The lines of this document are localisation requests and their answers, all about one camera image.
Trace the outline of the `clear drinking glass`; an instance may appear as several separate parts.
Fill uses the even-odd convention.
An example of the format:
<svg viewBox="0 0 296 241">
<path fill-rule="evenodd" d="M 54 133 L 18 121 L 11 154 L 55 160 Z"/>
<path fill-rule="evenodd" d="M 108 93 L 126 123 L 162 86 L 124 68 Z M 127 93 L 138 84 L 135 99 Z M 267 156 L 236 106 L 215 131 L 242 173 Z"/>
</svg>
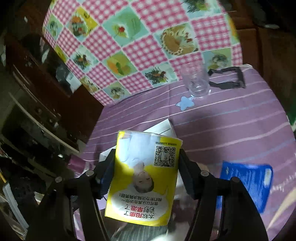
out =
<svg viewBox="0 0 296 241">
<path fill-rule="evenodd" d="M 209 75 L 201 61 L 185 63 L 179 72 L 191 96 L 203 98 L 210 93 Z"/>
</svg>

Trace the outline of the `pink checkered patchwork cushion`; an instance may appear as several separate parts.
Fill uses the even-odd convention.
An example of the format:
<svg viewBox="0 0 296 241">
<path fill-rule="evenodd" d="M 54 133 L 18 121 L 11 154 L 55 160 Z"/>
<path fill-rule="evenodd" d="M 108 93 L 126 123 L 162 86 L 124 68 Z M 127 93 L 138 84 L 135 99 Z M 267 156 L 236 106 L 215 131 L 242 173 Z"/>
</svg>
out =
<svg viewBox="0 0 296 241">
<path fill-rule="evenodd" d="M 235 25 L 219 1 L 52 1 L 43 35 L 71 90 L 101 104 L 179 81 L 179 69 L 240 66 Z"/>
</svg>

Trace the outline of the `purple striped bedsheet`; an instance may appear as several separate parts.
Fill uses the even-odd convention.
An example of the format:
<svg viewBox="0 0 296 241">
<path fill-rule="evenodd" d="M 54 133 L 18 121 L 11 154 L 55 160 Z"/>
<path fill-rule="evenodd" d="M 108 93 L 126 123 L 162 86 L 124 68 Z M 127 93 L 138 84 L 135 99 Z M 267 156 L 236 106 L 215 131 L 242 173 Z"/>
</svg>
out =
<svg viewBox="0 0 296 241">
<path fill-rule="evenodd" d="M 253 68 L 242 68 L 246 87 L 213 88 L 184 107 L 190 93 L 181 81 L 158 87 L 105 107 L 70 168 L 82 173 L 116 144 L 119 130 L 144 131 L 169 120 L 188 157 L 219 175 L 223 161 L 269 164 L 273 181 L 262 214 L 270 240 L 285 235 L 295 221 L 295 137 L 279 100 Z"/>
</svg>

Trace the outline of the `dark wooden cabinet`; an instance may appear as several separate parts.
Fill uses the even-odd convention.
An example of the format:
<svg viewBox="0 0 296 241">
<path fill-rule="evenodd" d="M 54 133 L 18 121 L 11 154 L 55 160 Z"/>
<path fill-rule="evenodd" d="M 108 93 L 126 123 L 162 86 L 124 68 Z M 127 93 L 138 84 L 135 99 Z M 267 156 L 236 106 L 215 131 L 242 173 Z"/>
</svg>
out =
<svg viewBox="0 0 296 241">
<path fill-rule="evenodd" d="M 33 102 L 72 141 L 86 143 L 102 112 L 86 87 L 71 90 L 69 68 L 42 34 L 50 1 L 1 1 L 6 67 Z"/>
</svg>

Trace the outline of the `blue foil packet back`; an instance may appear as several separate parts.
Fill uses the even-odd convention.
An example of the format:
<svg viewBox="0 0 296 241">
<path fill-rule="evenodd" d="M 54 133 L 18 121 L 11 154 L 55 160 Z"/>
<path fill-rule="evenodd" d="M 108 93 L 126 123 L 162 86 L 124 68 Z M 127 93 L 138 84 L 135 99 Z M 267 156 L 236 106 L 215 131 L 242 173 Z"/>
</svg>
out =
<svg viewBox="0 0 296 241">
<path fill-rule="evenodd" d="M 239 178 L 250 194 L 259 213 L 263 213 L 269 197 L 273 168 L 270 165 L 254 165 L 223 162 L 221 179 Z"/>
</svg>

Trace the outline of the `white shallow box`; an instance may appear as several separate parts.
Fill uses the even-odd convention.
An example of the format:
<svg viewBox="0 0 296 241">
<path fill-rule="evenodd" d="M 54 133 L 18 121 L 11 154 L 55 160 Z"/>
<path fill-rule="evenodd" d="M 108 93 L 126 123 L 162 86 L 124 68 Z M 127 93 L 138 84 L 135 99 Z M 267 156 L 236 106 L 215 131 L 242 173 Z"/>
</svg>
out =
<svg viewBox="0 0 296 241">
<path fill-rule="evenodd" d="M 169 138 L 177 138 L 174 127 L 168 119 L 163 120 L 162 122 L 152 126 L 151 128 L 148 128 L 147 130 L 144 131 L 144 133 L 149 134 L 152 140 L 156 140 L 161 136 L 169 137 Z M 99 155 L 99 161 L 100 162 L 105 161 L 112 149 L 116 149 L 116 146 L 113 146 L 105 150 L 104 152 L 102 152 Z"/>
</svg>

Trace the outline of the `yellow printed packet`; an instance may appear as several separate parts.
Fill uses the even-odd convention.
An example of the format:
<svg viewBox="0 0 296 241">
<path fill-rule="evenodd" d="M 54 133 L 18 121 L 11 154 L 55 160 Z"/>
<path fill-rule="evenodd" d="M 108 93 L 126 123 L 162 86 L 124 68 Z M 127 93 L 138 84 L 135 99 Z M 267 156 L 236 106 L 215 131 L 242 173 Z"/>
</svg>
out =
<svg viewBox="0 0 296 241">
<path fill-rule="evenodd" d="M 146 226 L 165 226 L 174 202 L 182 140 L 119 131 L 114 176 L 105 216 Z"/>
</svg>

